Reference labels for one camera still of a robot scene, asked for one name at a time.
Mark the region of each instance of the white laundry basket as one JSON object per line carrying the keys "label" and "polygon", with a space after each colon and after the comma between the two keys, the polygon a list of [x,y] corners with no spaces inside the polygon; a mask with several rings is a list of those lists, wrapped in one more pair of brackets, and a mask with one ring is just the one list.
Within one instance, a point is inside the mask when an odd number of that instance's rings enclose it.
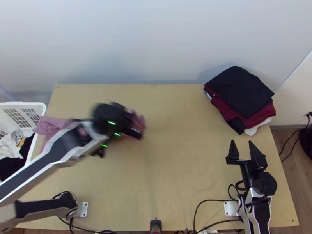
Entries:
{"label": "white laundry basket", "polygon": [[[0,139],[15,130],[20,130],[25,137],[30,137],[33,134],[32,130],[39,123],[40,116],[45,115],[45,113],[46,105],[44,103],[0,103]],[[38,134],[35,133],[27,155],[26,165],[31,160],[37,137]]]}

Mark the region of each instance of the pink cloth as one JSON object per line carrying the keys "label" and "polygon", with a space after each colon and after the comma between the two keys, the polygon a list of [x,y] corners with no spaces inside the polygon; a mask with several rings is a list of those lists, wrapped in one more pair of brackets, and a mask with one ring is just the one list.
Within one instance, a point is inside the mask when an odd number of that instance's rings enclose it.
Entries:
{"label": "pink cloth", "polygon": [[38,126],[32,131],[46,136],[42,143],[42,146],[44,147],[48,140],[50,140],[60,130],[67,128],[71,123],[72,122],[67,119],[41,116]]}

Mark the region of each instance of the black cable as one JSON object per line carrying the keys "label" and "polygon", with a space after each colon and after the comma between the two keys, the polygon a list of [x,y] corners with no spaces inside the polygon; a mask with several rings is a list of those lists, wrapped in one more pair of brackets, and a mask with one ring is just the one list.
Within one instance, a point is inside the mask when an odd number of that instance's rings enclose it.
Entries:
{"label": "black cable", "polygon": [[237,190],[239,190],[239,191],[245,191],[245,190],[246,190],[246,188],[241,188],[241,187],[239,186],[242,182],[244,182],[244,181],[241,180],[241,181],[238,181],[238,182],[235,184],[235,188],[236,188]]}
{"label": "black cable", "polygon": [[213,223],[213,224],[211,224],[209,226],[206,226],[206,227],[202,228],[201,230],[199,230],[198,232],[194,232],[194,233],[197,234],[199,232],[202,232],[202,231],[204,231],[204,230],[206,230],[206,229],[208,229],[208,228],[210,228],[212,226],[215,226],[217,224],[220,224],[220,223],[233,222],[233,221],[241,221],[241,220],[240,219],[236,219],[236,220],[223,220],[223,221],[219,221],[219,222]]}
{"label": "black cable", "polygon": [[[306,128],[309,126],[309,124],[310,124],[310,115],[309,115],[309,114],[306,114],[306,116],[308,117],[309,121],[308,121],[308,124],[306,125],[306,127],[303,128],[303,129],[306,129]],[[279,156],[283,153],[283,150],[284,150],[284,148],[285,148],[285,145],[286,145],[286,143],[290,140],[290,138],[292,138],[292,136],[293,136],[296,132],[299,132],[299,131],[301,131],[301,130],[302,130],[302,129],[299,129],[299,130],[295,131],[295,132],[285,141],[285,143],[284,143],[284,145],[283,145],[283,147],[282,147],[282,150],[281,150],[280,153],[278,154]]]}
{"label": "black cable", "polygon": [[292,148],[291,148],[291,151],[290,151],[289,155],[287,155],[286,158],[288,158],[288,157],[291,155],[291,153],[293,152],[293,150],[294,150],[294,148],[295,148],[295,145],[296,145],[296,143],[297,143],[298,141],[299,141],[299,138],[295,141],[294,145],[293,145]]}
{"label": "black cable", "polygon": [[249,202],[249,203],[245,204],[245,206],[246,206],[246,207],[249,207],[249,206],[258,204],[258,203],[264,201],[265,199],[266,199],[266,196],[263,196],[263,197],[261,197],[261,198],[255,200],[255,201],[253,201],[253,202]]}
{"label": "black cable", "polygon": [[197,233],[197,232],[195,232],[195,219],[196,219],[196,213],[197,213],[197,210],[198,210],[198,208],[199,208],[199,206],[200,206],[201,204],[203,204],[204,202],[231,202],[231,201],[233,201],[233,199],[232,199],[232,200],[216,200],[216,199],[207,199],[207,200],[203,200],[203,201],[201,201],[201,202],[197,205],[196,210],[195,210],[195,213],[194,213],[194,219],[193,219],[193,232],[194,232],[194,233]]}
{"label": "black cable", "polygon": [[82,227],[77,227],[77,226],[75,226],[75,225],[73,225],[73,224],[70,224],[70,223],[68,223],[68,222],[65,222],[63,219],[61,219],[61,218],[59,218],[64,224],[67,224],[69,227],[71,227],[71,228],[76,228],[76,229],[80,229],[80,230],[82,230],[82,231],[85,231],[85,232],[91,232],[91,233],[97,233],[97,234],[118,234],[118,233],[116,233],[116,232],[114,232],[114,231],[111,231],[111,230],[103,230],[103,231],[101,231],[101,232],[98,232],[98,231],[93,231],[93,230],[88,230],[88,229],[84,229],[84,228],[82,228]]}
{"label": "black cable", "polygon": [[230,197],[233,201],[236,201],[236,199],[235,199],[234,197],[232,197],[231,194],[230,194],[230,188],[231,188],[231,187],[234,187],[234,188],[235,188],[235,190],[236,190],[236,192],[237,192],[237,196],[239,195],[239,192],[238,192],[237,188],[236,188],[233,184],[230,184],[230,185],[228,186],[228,188],[227,188],[227,193],[228,193],[229,197]]}

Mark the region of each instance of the wooden table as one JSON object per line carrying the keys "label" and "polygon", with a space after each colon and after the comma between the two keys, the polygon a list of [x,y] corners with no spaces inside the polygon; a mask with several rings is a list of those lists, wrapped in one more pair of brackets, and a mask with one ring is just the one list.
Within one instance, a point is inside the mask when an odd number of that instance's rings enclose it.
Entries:
{"label": "wooden table", "polygon": [[[240,157],[249,159],[248,141],[265,154],[267,171],[277,180],[272,199],[271,227],[299,225],[286,177],[269,126],[250,137],[238,135],[209,103],[202,85],[57,85],[46,116],[86,118],[96,103],[114,100],[143,114],[147,129],[141,141],[111,142],[105,158],[87,157],[62,168],[21,200],[50,199],[62,191],[89,202],[86,218],[75,224],[94,230],[147,231],[156,217],[163,230],[192,229],[197,204],[204,199],[228,199],[227,187],[241,180],[239,166],[227,165],[230,141]],[[41,149],[39,139],[34,155]],[[226,220],[222,202],[206,202],[196,229]],[[19,227],[68,229],[56,217]],[[215,229],[239,229],[228,222]]]}

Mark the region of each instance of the folded clothes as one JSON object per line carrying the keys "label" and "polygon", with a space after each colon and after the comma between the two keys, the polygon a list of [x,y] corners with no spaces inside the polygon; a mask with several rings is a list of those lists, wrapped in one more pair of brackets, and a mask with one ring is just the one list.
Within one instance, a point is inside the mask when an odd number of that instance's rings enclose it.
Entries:
{"label": "folded clothes", "polygon": [[258,124],[258,125],[256,125],[256,126],[254,126],[254,127],[252,127],[252,128],[245,129],[244,132],[245,132],[247,135],[249,135],[249,136],[253,136],[253,135],[255,135],[255,133],[257,132],[258,127],[261,127],[261,126],[263,126],[263,125],[265,125],[265,124],[268,124],[269,122],[271,122],[272,118],[273,118],[273,117],[268,117],[268,118],[266,118],[265,121],[263,121],[262,123],[260,123],[260,124]]}
{"label": "folded clothes", "polygon": [[252,115],[248,119],[242,118],[236,111],[234,111],[231,106],[229,106],[226,102],[224,102],[217,95],[213,96],[211,102],[216,106],[216,108],[220,111],[222,116],[226,121],[230,121],[234,118],[239,118],[243,122],[246,128],[252,128],[261,122],[263,122],[266,118],[276,116],[276,111],[274,109],[273,103],[270,103],[260,109],[257,113]]}
{"label": "folded clothes", "polygon": [[261,80],[241,67],[233,66],[205,84],[242,118],[248,119],[273,102],[274,93]]}

